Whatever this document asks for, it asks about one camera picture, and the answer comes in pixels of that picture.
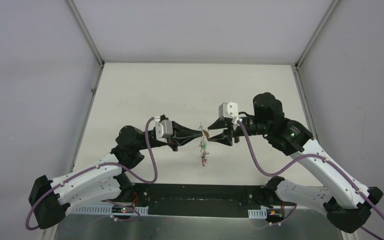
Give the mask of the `key with yellow tag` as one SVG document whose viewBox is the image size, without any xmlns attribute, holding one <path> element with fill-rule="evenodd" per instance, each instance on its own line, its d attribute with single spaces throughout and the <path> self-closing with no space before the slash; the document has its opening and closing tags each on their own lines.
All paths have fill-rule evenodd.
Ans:
<svg viewBox="0 0 384 240">
<path fill-rule="evenodd" d="M 210 134 L 208 133 L 208 131 L 203 130 L 203 133 L 204 133 L 204 135 L 206 136 L 206 138 L 209 138 L 209 137 L 210 137 Z"/>
</svg>

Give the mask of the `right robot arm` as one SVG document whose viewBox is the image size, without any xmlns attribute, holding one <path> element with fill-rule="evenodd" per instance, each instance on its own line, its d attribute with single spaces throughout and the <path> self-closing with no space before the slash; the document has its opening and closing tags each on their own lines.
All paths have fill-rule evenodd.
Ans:
<svg viewBox="0 0 384 240">
<path fill-rule="evenodd" d="M 360 183 L 340 167 L 303 124 L 285 117 L 282 102 L 274 95 L 260 93 L 252 103 L 252 115 L 240 112 L 234 102 L 221 104 L 218 119 L 209 128 L 222 133 L 210 141 L 232 146 L 240 137 L 249 142 L 251 136 L 262 136 L 321 183 L 320 187 L 303 186 L 285 179 L 280 171 L 265 172 L 269 181 L 261 189 L 262 205 L 270 208 L 281 201 L 290 202 L 319 212 L 343 232 L 361 229 L 383 192 Z"/>
</svg>

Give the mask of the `perforated metal ring plate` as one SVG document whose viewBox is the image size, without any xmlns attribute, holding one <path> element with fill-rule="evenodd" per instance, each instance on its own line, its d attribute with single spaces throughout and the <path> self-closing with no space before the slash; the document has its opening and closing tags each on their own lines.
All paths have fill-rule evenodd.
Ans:
<svg viewBox="0 0 384 240">
<path fill-rule="evenodd" d="M 198 130 L 201 132 L 201 139 L 199 143 L 199 148 L 200 148 L 200 158 L 201 158 L 201 163 L 202 166 L 205 167 L 207 165 L 207 155 L 210 153 L 207 151 L 208 148 L 208 139 L 210 137 L 209 132 L 203 127 L 201 124 L 198 128 Z"/>
</svg>

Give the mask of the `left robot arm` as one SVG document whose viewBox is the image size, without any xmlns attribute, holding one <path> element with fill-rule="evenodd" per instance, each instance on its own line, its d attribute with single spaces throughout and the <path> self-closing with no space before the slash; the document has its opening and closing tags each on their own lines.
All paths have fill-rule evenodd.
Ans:
<svg viewBox="0 0 384 240">
<path fill-rule="evenodd" d="M 96 162 L 62 176 L 49 179 L 42 175 L 34 181 L 28 197 L 31 209 L 25 219 L 25 228 L 29 231 L 48 229 L 74 210 L 95 202 L 129 201 L 133 187 L 126 173 L 145 184 L 157 181 L 153 148 L 168 146 L 176 152 L 180 146 L 202 136 L 202 131 L 187 128 L 164 116 L 150 118 L 145 130 L 131 125 L 122 127 L 115 139 L 116 146 Z M 154 172 L 151 180 L 132 171 L 145 158 L 141 150 L 148 150 L 151 158 Z"/>
</svg>

